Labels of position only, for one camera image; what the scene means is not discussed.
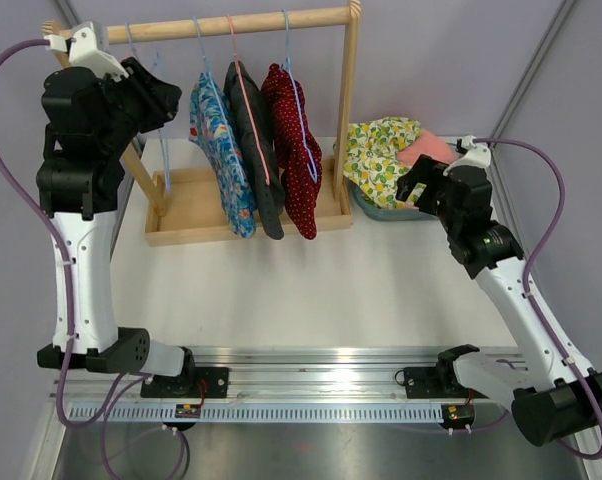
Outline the red dotted skirt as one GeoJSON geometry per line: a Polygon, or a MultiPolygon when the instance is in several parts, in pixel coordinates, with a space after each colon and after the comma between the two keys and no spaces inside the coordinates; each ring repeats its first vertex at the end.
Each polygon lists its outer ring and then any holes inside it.
{"type": "Polygon", "coordinates": [[[280,65],[273,63],[269,66],[261,92],[273,120],[273,144],[285,191],[286,213],[300,235],[312,240],[317,235],[315,209],[322,183],[322,151],[310,132],[302,86],[298,81],[296,84],[300,93],[308,144],[317,163],[317,184],[311,181],[307,170],[308,156],[301,142],[301,129],[292,86],[280,65]]]}

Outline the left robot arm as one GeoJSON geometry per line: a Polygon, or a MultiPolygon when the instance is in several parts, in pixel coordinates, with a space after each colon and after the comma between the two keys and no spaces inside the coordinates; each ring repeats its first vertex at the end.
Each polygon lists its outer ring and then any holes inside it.
{"type": "Polygon", "coordinates": [[[73,66],[44,82],[48,117],[39,204],[53,228],[57,326],[37,353],[41,368],[102,374],[147,374],[144,398],[222,399],[226,367],[200,367],[191,349],[151,339],[144,328],[117,325],[112,305],[111,242],[124,177],[120,158],[133,138],[174,119],[179,87],[154,77],[136,59],[122,73],[73,66]]]}

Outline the teal plastic tub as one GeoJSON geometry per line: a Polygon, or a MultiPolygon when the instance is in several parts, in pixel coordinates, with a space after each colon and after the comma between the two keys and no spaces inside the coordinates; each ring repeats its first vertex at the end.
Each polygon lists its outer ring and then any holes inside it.
{"type": "Polygon", "coordinates": [[[410,170],[395,158],[395,151],[383,153],[366,141],[347,140],[343,175],[349,193],[363,213],[381,222],[426,221],[429,217],[413,204],[396,199],[397,181],[410,170]]]}

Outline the dark grey dotted skirt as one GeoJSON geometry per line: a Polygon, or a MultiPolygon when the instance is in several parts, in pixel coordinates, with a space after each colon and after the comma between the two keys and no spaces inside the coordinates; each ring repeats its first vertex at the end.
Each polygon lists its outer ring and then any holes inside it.
{"type": "Polygon", "coordinates": [[[241,61],[226,72],[223,92],[230,104],[235,137],[240,147],[249,185],[265,234],[274,240],[284,237],[280,216],[285,191],[273,144],[273,120],[260,88],[241,61]]]}

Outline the left aluminium frame post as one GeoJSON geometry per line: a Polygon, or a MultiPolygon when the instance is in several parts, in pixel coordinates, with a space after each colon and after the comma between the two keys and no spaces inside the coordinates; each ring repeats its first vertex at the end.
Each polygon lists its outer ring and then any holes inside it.
{"type": "Polygon", "coordinates": [[[75,27],[82,22],[73,0],[52,0],[52,5],[56,9],[61,24],[64,27],[75,27]]]}

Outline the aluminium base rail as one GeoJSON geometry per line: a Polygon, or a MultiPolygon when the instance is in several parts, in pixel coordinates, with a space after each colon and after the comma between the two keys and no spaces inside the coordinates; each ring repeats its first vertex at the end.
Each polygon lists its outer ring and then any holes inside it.
{"type": "Polygon", "coordinates": [[[206,404],[333,405],[414,402],[403,370],[433,367],[440,347],[211,347],[191,348],[198,370],[224,367],[228,376],[208,383],[223,398],[206,404]]]}

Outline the aluminium frame post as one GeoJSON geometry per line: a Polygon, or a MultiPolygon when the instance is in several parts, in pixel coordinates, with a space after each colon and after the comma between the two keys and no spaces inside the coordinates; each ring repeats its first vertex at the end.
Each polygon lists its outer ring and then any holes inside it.
{"type": "Polygon", "coordinates": [[[507,101],[500,117],[492,129],[492,137],[501,137],[511,123],[520,105],[525,99],[539,71],[559,39],[562,31],[568,24],[575,9],[581,4],[579,0],[562,0],[547,25],[540,41],[527,62],[523,73],[518,80],[509,100],[507,101]]]}
{"type": "Polygon", "coordinates": [[[52,5],[56,9],[61,24],[64,27],[75,27],[82,22],[73,0],[52,0],[52,5]]]}

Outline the yellow lemon print skirt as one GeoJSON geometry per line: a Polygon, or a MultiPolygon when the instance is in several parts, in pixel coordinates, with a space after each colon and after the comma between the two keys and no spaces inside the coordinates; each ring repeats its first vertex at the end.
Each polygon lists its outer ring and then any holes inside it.
{"type": "Polygon", "coordinates": [[[396,198],[397,182],[410,170],[397,155],[412,146],[422,131],[417,120],[397,116],[348,126],[344,175],[368,204],[382,210],[409,206],[396,198]]]}

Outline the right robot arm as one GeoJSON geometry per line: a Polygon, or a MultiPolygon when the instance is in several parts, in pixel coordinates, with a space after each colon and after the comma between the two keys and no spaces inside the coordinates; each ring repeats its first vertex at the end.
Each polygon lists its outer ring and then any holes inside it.
{"type": "Polygon", "coordinates": [[[487,295],[505,322],[526,368],[511,369],[472,345],[440,353],[437,389],[471,389],[507,409],[528,442],[543,446],[602,426],[602,371],[575,347],[526,271],[513,233],[492,217],[492,185],[482,167],[418,158],[397,182],[405,200],[436,217],[453,258],[487,295]]]}

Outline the right aluminium frame post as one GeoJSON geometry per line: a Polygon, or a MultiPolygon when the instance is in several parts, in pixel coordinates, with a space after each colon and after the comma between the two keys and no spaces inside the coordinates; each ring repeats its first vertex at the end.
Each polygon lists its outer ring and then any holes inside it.
{"type": "Polygon", "coordinates": [[[539,71],[559,39],[562,31],[568,24],[575,9],[581,4],[579,0],[562,0],[547,25],[540,41],[527,62],[523,73],[518,80],[509,100],[507,101],[500,117],[492,129],[492,137],[501,137],[511,123],[520,105],[525,99],[539,71]]]}

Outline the pink pleated skirt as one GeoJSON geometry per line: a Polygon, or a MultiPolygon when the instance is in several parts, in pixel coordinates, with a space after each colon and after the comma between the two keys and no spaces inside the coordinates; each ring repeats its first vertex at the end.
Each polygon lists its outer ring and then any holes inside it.
{"type": "Polygon", "coordinates": [[[445,164],[451,164],[458,158],[457,152],[449,144],[428,130],[423,130],[411,145],[399,151],[396,159],[411,167],[421,155],[427,155],[445,164]]]}

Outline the blue floral skirt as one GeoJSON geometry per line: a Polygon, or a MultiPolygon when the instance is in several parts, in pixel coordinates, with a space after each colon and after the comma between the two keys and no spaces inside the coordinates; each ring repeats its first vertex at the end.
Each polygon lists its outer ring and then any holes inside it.
{"type": "Polygon", "coordinates": [[[234,134],[228,100],[209,72],[190,94],[189,139],[205,154],[216,178],[230,231],[242,238],[256,232],[256,199],[234,134]]]}

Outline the wooden clothes rack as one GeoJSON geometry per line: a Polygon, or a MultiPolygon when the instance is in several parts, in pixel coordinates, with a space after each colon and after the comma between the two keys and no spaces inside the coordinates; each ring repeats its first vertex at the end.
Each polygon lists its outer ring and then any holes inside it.
{"type": "MultiPolygon", "coordinates": [[[[358,33],[361,4],[350,1],[342,7],[293,10],[237,15],[204,17],[199,28],[192,20],[174,20],[109,26],[106,37],[111,45],[130,41],[160,42],[203,37],[280,31],[285,27],[307,29],[345,27],[343,62],[341,72],[339,117],[336,136],[336,153],[323,158],[324,180],[318,193],[315,209],[317,230],[347,229],[352,225],[348,193],[344,185],[344,144],[354,93],[357,62],[358,33]]],[[[145,238],[152,247],[236,240],[222,219],[219,192],[215,176],[209,167],[183,168],[172,172],[173,193],[167,193],[165,175],[156,171],[149,174],[139,155],[129,147],[123,155],[124,163],[137,185],[149,201],[145,224],[145,238]]]]}

